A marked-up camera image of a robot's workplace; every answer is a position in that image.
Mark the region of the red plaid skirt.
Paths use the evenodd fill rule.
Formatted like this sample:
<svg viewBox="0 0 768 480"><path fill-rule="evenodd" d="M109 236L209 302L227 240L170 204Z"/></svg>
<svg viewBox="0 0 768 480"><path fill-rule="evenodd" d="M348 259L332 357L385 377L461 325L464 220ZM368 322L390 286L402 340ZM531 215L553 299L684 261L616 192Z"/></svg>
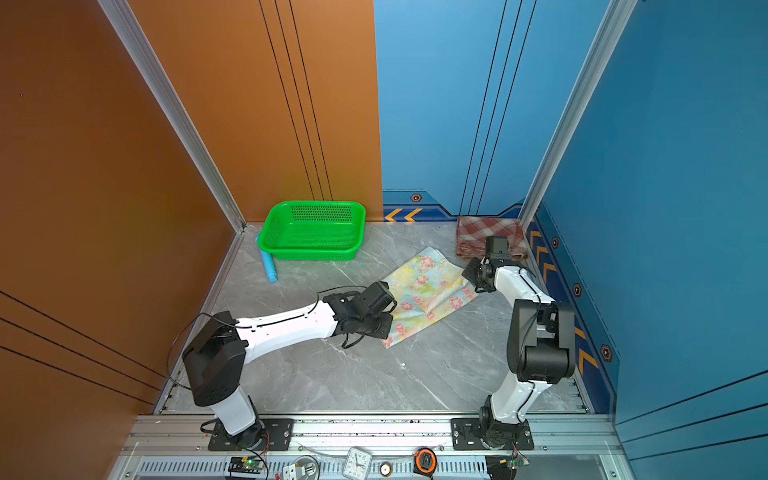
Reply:
<svg viewBox="0 0 768 480"><path fill-rule="evenodd" d="M502 236L508 240L509 254L525 259L528 250L525 235L517 219L460 216L456 228L456 255L460 258L481 258L485 253L486 238Z"/></svg>

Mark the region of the cream yellow cloth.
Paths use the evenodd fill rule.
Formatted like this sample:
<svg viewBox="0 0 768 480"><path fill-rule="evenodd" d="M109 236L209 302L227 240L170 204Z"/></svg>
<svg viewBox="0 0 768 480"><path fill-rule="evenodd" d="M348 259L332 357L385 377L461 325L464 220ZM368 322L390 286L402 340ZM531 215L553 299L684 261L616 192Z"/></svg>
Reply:
<svg viewBox="0 0 768 480"><path fill-rule="evenodd" d="M403 342L477 298L462 273L439 250L427 247L385 277L397 306L384 347Z"/></svg>

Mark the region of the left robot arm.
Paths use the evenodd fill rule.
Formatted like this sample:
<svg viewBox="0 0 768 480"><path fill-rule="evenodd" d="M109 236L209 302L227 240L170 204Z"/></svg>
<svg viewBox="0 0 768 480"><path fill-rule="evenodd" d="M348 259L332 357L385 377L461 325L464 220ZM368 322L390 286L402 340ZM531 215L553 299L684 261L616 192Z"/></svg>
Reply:
<svg viewBox="0 0 768 480"><path fill-rule="evenodd" d="M236 450L264 449L271 436L241 386L245 365L302 342L343 336L349 349L366 337L384 340L398 302L384 281L334 287L313 303L266 317L235 318L228 311L207 322L181 353L193 401L214 413L202 431Z"/></svg>

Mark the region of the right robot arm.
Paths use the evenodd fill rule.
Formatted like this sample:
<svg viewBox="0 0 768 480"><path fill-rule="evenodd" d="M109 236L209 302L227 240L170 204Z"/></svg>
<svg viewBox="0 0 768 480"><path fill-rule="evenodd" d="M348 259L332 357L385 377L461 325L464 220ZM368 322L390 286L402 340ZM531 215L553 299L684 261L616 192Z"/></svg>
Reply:
<svg viewBox="0 0 768 480"><path fill-rule="evenodd" d="M463 277L477 293L499 292L512 307L508 373L480 408L478 436L490 449L530 450L530 408L576 368L574 310L535 283L511 256L504 236L487 237L484 256L472 259Z"/></svg>

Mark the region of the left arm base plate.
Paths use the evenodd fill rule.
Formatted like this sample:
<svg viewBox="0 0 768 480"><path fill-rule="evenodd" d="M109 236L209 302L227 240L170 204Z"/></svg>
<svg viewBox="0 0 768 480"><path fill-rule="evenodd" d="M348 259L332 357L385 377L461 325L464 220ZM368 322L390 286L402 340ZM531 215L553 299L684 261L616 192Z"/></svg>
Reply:
<svg viewBox="0 0 768 480"><path fill-rule="evenodd" d="M260 418L243 432L232 435L219 419L204 422L200 430L209 436L209 451L287 451L293 434L291 418Z"/></svg>

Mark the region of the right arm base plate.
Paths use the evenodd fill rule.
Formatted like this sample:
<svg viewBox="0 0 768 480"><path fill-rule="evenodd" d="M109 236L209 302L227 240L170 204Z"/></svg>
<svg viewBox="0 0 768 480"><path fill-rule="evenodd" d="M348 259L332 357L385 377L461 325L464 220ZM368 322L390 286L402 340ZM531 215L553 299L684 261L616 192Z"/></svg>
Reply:
<svg viewBox="0 0 768 480"><path fill-rule="evenodd" d="M453 448L458 451L532 451L535 448L527 420L518 424L492 421L482 426L478 418L452 418L450 427Z"/></svg>

